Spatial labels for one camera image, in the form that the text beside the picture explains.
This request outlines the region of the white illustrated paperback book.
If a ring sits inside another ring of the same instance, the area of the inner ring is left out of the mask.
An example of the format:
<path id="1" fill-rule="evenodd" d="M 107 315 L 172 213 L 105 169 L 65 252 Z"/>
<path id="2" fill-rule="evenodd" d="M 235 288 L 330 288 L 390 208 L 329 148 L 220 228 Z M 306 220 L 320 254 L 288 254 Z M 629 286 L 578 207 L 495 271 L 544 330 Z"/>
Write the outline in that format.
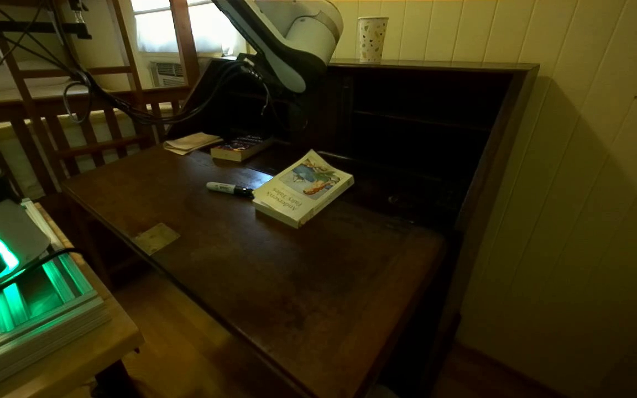
<path id="1" fill-rule="evenodd" d="M 253 191 L 256 211 L 298 229 L 354 184 L 354 176 L 310 150 Z"/>

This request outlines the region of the dark cover book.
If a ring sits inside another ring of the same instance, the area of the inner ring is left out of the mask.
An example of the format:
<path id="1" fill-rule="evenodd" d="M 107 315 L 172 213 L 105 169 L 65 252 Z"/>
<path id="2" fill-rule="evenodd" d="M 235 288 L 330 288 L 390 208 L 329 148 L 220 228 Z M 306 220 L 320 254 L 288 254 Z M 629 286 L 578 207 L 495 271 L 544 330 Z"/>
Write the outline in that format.
<path id="1" fill-rule="evenodd" d="M 273 144 L 274 138 L 245 135 L 231 139 L 210 149 L 214 159 L 244 162 Z"/>

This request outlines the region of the black and white marker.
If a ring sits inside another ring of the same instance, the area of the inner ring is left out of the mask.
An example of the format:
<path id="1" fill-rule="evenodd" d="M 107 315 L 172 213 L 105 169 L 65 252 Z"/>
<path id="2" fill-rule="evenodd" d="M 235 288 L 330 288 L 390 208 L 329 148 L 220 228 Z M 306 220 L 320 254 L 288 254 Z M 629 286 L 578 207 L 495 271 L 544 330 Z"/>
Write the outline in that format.
<path id="1" fill-rule="evenodd" d="M 240 185 L 218 183 L 218 182 L 211 181 L 206 183 L 206 188 L 212 192 L 222 192 L 232 196 L 247 197 L 250 199 L 254 198 L 253 189 L 240 186 Z"/>

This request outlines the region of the dark wooden secretary desk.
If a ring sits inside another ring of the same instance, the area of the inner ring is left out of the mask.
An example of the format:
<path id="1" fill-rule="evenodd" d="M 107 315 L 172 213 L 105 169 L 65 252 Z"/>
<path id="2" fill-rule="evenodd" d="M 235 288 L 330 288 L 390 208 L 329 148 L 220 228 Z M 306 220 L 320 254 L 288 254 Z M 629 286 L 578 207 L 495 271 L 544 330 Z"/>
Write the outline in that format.
<path id="1" fill-rule="evenodd" d="M 145 149 L 64 192 L 248 343 L 300 396 L 423 396 L 540 66 L 342 60 L 300 96 L 211 63 L 170 138 L 272 134 L 248 162 Z M 315 150 L 354 184 L 293 228 L 210 181 L 256 188 Z"/>

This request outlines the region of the folded beige paper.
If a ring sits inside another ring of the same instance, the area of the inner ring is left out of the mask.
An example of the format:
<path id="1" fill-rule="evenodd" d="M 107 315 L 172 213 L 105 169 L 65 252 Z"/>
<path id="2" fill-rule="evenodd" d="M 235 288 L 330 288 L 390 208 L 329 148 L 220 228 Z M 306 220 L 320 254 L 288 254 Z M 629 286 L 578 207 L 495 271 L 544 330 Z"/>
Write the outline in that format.
<path id="1" fill-rule="evenodd" d="M 179 139 L 169 139 L 163 148 L 177 155 L 186 155 L 192 151 L 223 143 L 223 139 L 213 134 L 194 133 Z"/>

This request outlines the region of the patterned paper cup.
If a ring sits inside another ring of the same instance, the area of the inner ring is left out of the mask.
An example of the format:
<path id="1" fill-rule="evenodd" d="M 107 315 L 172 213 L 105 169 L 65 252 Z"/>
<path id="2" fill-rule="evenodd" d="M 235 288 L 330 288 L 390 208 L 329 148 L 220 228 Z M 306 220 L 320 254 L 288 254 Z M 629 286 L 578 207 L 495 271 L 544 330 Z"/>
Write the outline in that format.
<path id="1" fill-rule="evenodd" d="M 357 55 L 360 62 L 377 63 L 382 60 L 388 23 L 388 16 L 357 19 Z"/>

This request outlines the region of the window air conditioner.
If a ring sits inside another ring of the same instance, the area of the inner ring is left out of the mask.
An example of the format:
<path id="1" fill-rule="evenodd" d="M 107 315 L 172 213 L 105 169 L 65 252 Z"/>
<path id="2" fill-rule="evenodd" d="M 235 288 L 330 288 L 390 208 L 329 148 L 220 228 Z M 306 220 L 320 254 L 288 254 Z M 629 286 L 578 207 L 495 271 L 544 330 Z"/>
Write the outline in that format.
<path id="1" fill-rule="evenodd" d="M 178 62 L 150 61 L 149 72 L 156 88 L 186 86 L 184 68 Z"/>

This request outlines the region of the window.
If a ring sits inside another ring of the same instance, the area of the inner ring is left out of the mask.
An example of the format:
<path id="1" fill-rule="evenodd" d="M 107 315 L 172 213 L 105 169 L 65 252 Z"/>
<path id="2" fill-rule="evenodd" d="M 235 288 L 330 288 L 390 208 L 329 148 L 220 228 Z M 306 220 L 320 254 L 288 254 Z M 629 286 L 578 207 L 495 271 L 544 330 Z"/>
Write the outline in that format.
<path id="1" fill-rule="evenodd" d="M 212 0 L 184 0 L 188 5 L 192 37 L 198 54 L 237 56 L 246 41 Z M 178 53 L 170 0 L 130 0 L 137 43 L 145 53 Z"/>

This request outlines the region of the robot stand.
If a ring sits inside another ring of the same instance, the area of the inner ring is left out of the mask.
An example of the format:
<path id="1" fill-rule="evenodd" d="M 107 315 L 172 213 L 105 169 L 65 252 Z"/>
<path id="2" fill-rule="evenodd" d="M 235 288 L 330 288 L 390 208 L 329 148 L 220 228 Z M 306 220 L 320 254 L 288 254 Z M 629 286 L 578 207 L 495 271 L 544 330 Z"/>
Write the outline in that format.
<path id="1" fill-rule="evenodd" d="M 143 338 L 42 207 L 20 203 L 49 244 L 0 280 L 0 398 L 51 398 L 117 364 Z"/>

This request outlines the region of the wooden bed frame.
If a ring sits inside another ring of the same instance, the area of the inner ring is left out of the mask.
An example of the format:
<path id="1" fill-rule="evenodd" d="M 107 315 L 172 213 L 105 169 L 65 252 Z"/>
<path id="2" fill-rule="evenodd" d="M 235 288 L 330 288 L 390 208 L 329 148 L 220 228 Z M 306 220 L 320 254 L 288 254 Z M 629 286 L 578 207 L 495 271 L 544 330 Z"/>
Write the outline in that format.
<path id="1" fill-rule="evenodd" d="M 60 192 L 63 180 L 162 143 L 168 124 L 144 124 L 149 143 L 135 142 L 133 121 L 123 112 L 96 103 L 84 124 L 76 123 L 60 99 L 67 91 L 71 108 L 84 111 L 82 86 L 51 63 L 66 64 L 72 52 L 92 70 L 97 83 L 115 96 L 141 97 L 147 111 L 171 117 L 182 110 L 190 86 L 156 88 L 142 76 L 142 58 L 133 38 L 130 0 L 82 0 L 81 13 L 91 40 L 68 34 L 7 33 L 0 37 L 0 166 L 22 197 L 37 199 Z M 46 10 L 1 5 L 19 21 L 50 21 Z M 67 2 L 56 0 L 64 22 L 75 22 Z"/>

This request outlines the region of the black mount bar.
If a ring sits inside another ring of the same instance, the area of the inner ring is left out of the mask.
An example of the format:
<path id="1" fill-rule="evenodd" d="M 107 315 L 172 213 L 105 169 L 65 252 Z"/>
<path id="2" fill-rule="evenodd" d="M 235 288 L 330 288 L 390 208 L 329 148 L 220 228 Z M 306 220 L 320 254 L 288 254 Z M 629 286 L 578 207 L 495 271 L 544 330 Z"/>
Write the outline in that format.
<path id="1" fill-rule="evenodd" d="M 63 0 L 67 2 L 74 14 L 75 22 L 64 22 L 61 13 L 56 10 L 56 0 L 0 0 L 0 37 L 7 33 L 22 34 L 68 34 L 78 39 L 91 40 L 86 22 L 81 13 L 88 11 L 82 0 Z M 13 5 L 15 7 L 34 7 L 37 11 L 46 10 L 50 15 L 50 21 L 19 21 L 7 14 L 1 5 Z"/>

